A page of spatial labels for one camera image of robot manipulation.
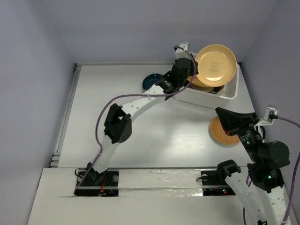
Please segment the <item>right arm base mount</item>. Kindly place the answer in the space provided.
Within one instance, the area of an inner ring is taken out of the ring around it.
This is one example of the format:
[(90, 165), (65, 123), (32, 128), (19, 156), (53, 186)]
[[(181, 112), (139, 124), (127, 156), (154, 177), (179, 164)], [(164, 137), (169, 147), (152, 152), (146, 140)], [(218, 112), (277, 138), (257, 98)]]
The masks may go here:
[(225, 182), (226, 177), (235, 172), (241, 172), (240, 167), (232, 160), (221, 162), (216, 170), (201, 171), (197, 181), (202, 183), (203, 196), (235, 195), (235, 192)]

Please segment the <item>dark blue ceramic dish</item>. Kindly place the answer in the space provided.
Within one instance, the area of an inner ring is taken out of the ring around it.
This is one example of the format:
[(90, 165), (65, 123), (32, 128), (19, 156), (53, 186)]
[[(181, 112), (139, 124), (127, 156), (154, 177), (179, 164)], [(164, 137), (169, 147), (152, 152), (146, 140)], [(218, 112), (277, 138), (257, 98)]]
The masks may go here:
[(153, 84), (163, 77), (162, 74), (150, 74), (146, 76), (142, 82), (142, 89), (148, 90)]

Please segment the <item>metal rail on left edge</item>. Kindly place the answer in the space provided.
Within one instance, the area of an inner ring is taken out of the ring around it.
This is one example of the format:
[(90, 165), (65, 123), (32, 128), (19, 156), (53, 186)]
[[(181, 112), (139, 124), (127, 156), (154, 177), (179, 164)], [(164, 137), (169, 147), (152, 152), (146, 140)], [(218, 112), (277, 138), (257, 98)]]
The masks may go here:
[(57, 168), (58, 165), (59, 165), (62, 146), (63, 146), (63, 143), (64, 143), (66, 130), (67, 130), (67, 127), (68, 127), (68, 121), (69, 121), (69, 117), (70, 117), (70, 113), (71, 113), (71, 108), (72, 108), (72, 104), (73, 104), (73, 100), (74, 100), (74, 96), (75, 96), (76, 87), (77, 87), (77, 83), (78, 83), (78, 80), (79, 80), (81, 68), (82, 68), (81, 64), (79, 64), (79, 63), (75, 64), (74, 76), (73, 76), (70, 92), (69, 92), (69, 95), (68, 95), (65, 111), (64, 111), (64, 114), (63, 114), (61, 126), (60, 126), (59, 133), (58, 133), (58, 136), (57, 136), (57, 141), (56, 141), (56, 144), (55, 144), (55, 148), (54, 148), (52, 156), (51, 156), (51, 161), (50, 161), (50, 164), (49, 164), (49, 168)]

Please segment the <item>beige plate with dark rim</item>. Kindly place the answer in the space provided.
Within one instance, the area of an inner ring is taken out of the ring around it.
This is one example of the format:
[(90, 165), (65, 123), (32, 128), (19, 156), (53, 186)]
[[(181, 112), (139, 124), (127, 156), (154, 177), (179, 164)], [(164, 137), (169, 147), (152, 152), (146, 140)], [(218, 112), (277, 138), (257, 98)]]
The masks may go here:
[(217, 94), (218, 92), (220, 92), (225, 86), (219, 86), (219, 87), (215, 87), (213, 90), (210, 91), (211, 94)]

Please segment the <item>yellow round plate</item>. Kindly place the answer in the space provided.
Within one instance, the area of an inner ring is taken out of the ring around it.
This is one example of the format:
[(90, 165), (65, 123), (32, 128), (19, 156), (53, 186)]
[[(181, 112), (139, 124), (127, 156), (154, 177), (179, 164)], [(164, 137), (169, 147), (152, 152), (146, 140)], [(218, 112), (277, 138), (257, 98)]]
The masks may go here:
[(230, 82), (237, 70), (235, 54), (224, 45), (208, 45), (195, 57), (197, 78), (206, 86), (218, 87)]

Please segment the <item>round woven bamboo basket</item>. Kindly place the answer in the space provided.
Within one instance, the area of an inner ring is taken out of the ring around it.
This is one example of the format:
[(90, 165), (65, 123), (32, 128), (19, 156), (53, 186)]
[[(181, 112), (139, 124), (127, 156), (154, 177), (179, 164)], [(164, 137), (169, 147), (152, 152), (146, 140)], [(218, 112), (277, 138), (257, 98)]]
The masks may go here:
[(228, 136), (222, 128), (219, 117), (215, 117), (210, 122), (210, 134), (220, 144), (223, 145), (236, 145), (240, 142), (237, 135)]

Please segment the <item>rectangular woven bamboo tray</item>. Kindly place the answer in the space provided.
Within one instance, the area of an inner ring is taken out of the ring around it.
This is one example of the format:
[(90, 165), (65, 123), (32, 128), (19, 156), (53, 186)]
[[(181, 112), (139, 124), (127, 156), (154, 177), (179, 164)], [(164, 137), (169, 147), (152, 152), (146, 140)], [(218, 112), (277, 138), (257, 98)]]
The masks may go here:
[(214, 87), (203, 84), (197, 77), (192, 80), (190, 88), (203, 92), (211, 92), (214, 90)]

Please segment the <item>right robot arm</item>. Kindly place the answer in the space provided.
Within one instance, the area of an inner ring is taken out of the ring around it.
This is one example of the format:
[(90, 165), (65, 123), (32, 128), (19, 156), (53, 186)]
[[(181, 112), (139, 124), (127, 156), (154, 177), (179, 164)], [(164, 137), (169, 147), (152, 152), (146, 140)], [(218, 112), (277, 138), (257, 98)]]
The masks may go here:
[(255, 186), (253, 193), (242, 182), (241, 169), (233, 160), (217, 165), (216, 179), (228, 184), (239, 198), (254, 225), (289, 225), (290, 206), (284, 199), (284, 179), (281, 168), (290, 164), (290, 152), (280, 141), (264, 142), (259, 127), (272, 125), (278, 112), (268, 106), (260, 119), (255, 112), (238, 113), (217, 107), (221, 126), (228, 136), (237, 135), (252, 163), (247, 165), (248, 174)]

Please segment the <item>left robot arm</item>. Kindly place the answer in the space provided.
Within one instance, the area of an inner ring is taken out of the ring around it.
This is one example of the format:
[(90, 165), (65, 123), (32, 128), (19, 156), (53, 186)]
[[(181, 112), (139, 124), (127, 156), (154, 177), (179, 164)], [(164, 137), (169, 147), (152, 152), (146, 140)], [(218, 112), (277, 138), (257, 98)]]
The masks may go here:
[(93, 185), (101, 184), (116, 149), (131, 136), (134, 120), (151, 107), (185, 90), (187, 88), (185, 82), (188, 76), (195, 77), (196, 72), (197, 63), (193, 56), (189, 54), (188, 58), (177, 59), (172, 69), (145, 93), (130, 94), (133, 100), (128, 103), (117, 105), (115, 100), (119, 97), (110, 100), (104, 107), (105, 110), (108, 110), (108, 114), (104, 122), (103, 140), (97, 140), (99, 153), (92, 162), (88, 163), (80, 183), (88, 180)]

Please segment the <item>white plastic bin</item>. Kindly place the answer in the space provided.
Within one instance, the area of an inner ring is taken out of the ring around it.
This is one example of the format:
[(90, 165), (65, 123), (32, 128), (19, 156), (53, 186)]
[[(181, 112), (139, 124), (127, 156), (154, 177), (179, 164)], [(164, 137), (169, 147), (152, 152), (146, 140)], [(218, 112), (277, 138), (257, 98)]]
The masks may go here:
[[(226, 103), (235, 99), (238, 94), (238, 84), (239, 84), (239, 65), (237, 64), (237, 70), (234, 78), (225, 84), (224, 88), (217, 94), (211, 94), (210, 92), (203, 92), (191, 89), (190, 86), (185, 89), (180, 94), (177, 94), (175, 98), (177, 100), (191, 103), (194, 105), (204, 106), (208, 108), (216, 108), (224, 106)], [(193, 78), (188, 77), (187, 81), (192, 82)]]

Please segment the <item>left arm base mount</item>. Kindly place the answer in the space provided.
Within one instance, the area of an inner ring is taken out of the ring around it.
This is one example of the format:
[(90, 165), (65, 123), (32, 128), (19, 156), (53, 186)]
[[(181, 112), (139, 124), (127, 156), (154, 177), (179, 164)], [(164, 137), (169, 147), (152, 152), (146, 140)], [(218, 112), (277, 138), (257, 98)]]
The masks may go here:
[[(84, 177), (85, 171), (76, 169), (76, 187)], [(119, 196), (119, 171), (105, 171), (95, 181), (88, 175), (78, 188), (75, 187), (75, 196), (84, 197), (116, 197)]]

